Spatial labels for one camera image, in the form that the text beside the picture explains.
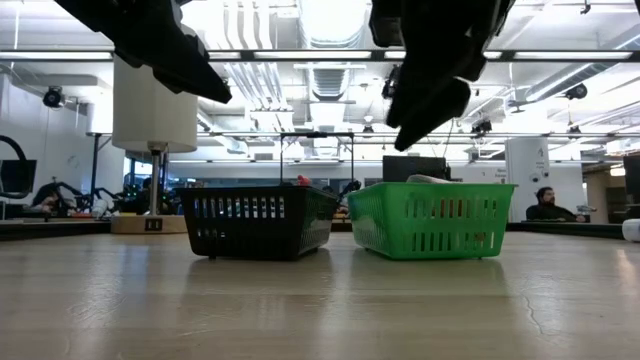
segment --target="computer monitor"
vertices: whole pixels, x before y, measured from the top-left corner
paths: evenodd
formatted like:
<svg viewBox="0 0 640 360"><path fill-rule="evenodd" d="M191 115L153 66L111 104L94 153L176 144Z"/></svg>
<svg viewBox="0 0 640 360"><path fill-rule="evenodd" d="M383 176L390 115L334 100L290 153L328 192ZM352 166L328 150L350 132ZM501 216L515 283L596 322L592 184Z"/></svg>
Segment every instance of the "computer monitor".
<svg viewBox="0 0 640 360"><path fill-rule="evenodd" d="M27 160L26 169L20 160L0 160L0 191L2 192L33 192L35 177L36 160Z"/></svg>
<svg viewBox="0 0 640 360"><path fill-rule="evenodd" d="M384 182L406 182L411 175L426 175L447 180L450 178L445 158L420 156L384 156L382 158Z"/></svg>

